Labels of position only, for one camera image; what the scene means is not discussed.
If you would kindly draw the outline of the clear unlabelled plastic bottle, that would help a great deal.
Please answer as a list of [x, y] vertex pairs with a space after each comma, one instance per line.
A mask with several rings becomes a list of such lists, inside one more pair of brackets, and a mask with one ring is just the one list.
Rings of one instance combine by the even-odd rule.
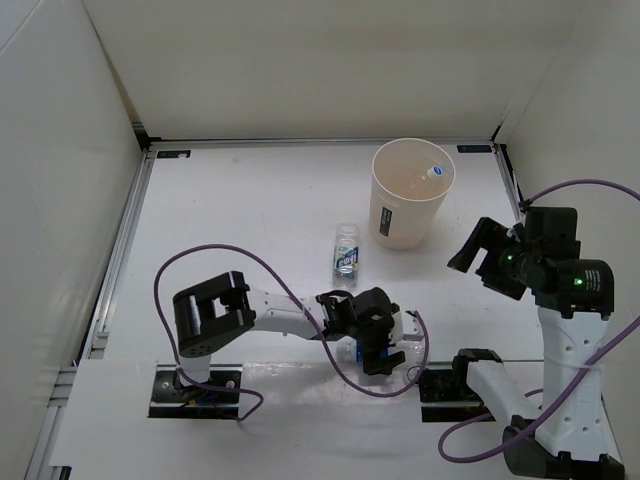
[[430, 200], [445, 189], [445, 175], [440, 167], [418, 168], [401, 171], [394, 183], [394, 193], [410, 200]]

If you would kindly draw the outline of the green white label water bottle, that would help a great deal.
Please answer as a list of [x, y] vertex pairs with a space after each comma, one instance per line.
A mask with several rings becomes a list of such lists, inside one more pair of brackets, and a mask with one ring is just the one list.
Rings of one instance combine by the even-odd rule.
[[333, 285], [337, 289], [353, 289], [359, 278], [360, 229], [353, 223], [336, 227], [332, 259]]

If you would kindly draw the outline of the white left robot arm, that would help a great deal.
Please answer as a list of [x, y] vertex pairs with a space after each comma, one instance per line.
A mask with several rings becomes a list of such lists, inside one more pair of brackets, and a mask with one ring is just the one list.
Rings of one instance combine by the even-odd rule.
[[231, 271], [174, 295], [178, 355], [183, 367], [176, 388], [191, 400], [204, 397], [211, 377], [204, 362], [251, 331], [294, 335], [304, 340], [356, 342], [364, 374], [389, 376], [406, 361], [397, 348], [404, 326], [400, 307], [379, 287], [353, 295], [330, 290], [294, 302], [290, 297], [251, 288]]

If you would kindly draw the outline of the aluminium table edge rail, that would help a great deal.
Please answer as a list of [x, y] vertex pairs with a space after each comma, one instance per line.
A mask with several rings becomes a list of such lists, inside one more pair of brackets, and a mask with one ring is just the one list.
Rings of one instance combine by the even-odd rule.
[[153, 155], [149, 148], [142, 150], [117, 235], [109, 257], [92, 315], [85, 331], [78, 354], [72, 361], [55, 371], [55, 382], [47, 391], [46, 414], [31, 456], [25, 477], [27, 479], [67, 479], [69, 466], [49, 464], [53, 447], [66, 410], [66, 406], [80, 364], [89, 359], [104, 357], [113, 316], [118, 303], [132, 242], [138, 225], [141, 208], [153, 168]]

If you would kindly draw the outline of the cream plastic bin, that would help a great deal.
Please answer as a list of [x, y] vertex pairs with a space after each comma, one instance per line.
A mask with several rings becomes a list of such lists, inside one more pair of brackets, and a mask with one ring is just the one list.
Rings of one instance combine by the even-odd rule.
[[427, 140], [402, 138], [381, 146], [372, 160], [369, 232], [373, 239], [394, 250], [419, 246], [455, 176], [450, 155]]

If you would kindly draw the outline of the blue corner sticker right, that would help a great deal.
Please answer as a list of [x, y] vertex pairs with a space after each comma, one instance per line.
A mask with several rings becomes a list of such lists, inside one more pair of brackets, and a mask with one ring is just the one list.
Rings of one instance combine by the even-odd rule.
[[459, 153], [464, 154], [480, 154], [493, 152], [493, 148], [490, 145], [459, 144], [456, 146], [456, 148]]

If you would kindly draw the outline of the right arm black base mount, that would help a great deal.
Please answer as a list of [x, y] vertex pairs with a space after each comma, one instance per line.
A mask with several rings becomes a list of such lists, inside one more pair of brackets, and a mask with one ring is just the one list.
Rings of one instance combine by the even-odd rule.
[[481, 422], [494, 420], [483, 400], [467, 384], [467, 359], [456, 357], [449, 365], [432, 365], [418, 373], [407, 372], [418, 387], [423, 423], [459, 423], [480, 416]]

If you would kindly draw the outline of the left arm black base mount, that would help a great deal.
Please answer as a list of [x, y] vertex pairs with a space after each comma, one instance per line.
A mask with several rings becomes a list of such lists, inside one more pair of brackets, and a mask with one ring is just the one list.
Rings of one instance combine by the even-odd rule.
[[243, 367], [212, 365], [207, 384], [222, 388], [210, 391], [180, 383], [174, 365], [156, 368], [148, 407], [154, 419], [234, 420], [239, 414]]

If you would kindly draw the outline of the blue corner sticker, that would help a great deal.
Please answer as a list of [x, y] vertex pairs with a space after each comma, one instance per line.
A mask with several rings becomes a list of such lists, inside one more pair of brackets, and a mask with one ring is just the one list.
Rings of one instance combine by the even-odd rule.
[[190, 150], [163, 150], [156, 154], [157, 159], [188, 159], [190, 156]]
[[493, 152], [493, 148], [490, 145], [459, 144], [456, 146], [456, 148], [459, 153], [464, 154], [480, 154]]

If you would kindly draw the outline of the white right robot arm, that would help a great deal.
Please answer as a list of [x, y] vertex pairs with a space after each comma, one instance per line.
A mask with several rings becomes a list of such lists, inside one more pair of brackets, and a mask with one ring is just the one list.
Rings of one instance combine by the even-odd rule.
[[583, 259], [573, 208], [535, 208], [507, 228], [481, 218], [448, 262], [476, 273], [485, 287], [519, 300], [530, 292], [543, 339], [542, 401], [535, 405], [492, 350], [462, 349], [449, 387], [460, 399], [478, 396], [504, 427], [496, 451], [515, 476], [533, 479], [622, 479], [623, 463], [608, 443], [602, 373], [603, 347], [614, 311], [615, 280], [603, 260]]

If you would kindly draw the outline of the blue label clear water bottle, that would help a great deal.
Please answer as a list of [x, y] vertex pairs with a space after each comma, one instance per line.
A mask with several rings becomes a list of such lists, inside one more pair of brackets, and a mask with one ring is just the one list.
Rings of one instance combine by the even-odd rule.
[[[418, 370], [423, 359], [425, 344], [423, 338], [410, 338], [409, 340], [400, 340], [394, 345], [387, 347], [381, 351], [381, 357], [385, 358], [398, 352], [405, 354], [405, 360], [397, 367], [394, 372], [399, 371], [404, 374], [407, 380], [411, 380]], [[342, 363], [357, 363], [362, 366], [363, 359], [360, 344], [349, 337], [341, 339], [337, 343], [336, 358]]]

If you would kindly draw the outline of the blue corner sticker left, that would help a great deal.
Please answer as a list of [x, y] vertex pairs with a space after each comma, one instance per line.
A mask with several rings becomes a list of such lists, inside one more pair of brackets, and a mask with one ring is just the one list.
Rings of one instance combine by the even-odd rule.
[[163, 150], [156, 154], [157, 159], [188, 159], [190, 156], [190, 150]]

